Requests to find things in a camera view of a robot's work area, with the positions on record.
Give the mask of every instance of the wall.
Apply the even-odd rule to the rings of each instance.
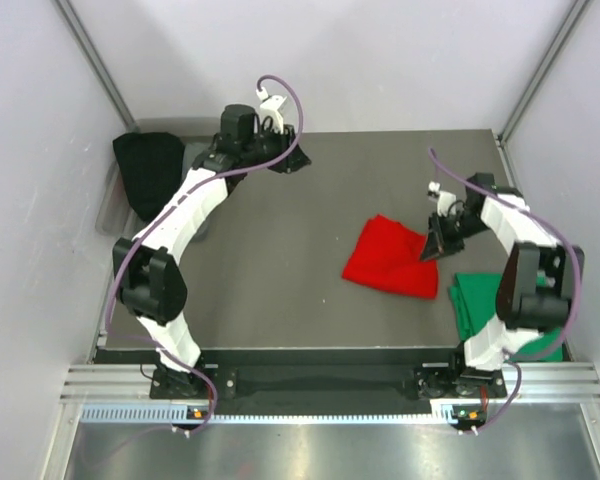
[[[254,82],[294,85],[307,131],[504,126],[566,0],[73,0],[141,125],[212,133]],[[162,121],[147,122],[147,119]]]
[[[122,123],[52,2],[0,2],[0,479],[41,467],[110,272],[93,225]]]
[[[585,249],[570,343],[600,374],[600,0],[592,2],[510,142],[530,205]]]

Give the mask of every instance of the green cloth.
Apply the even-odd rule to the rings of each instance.
[[[456,323],[460,340],[464,341],[478,333],[496,312],[496,292],[502,275],[497,273],[458,273],[451,287],[451,301],[456,310]],[[519,353],[534,354],[553,342],[559,330],[528,343]],[[558,348],[545,357],[545,362],[561,362],[562,349]]]

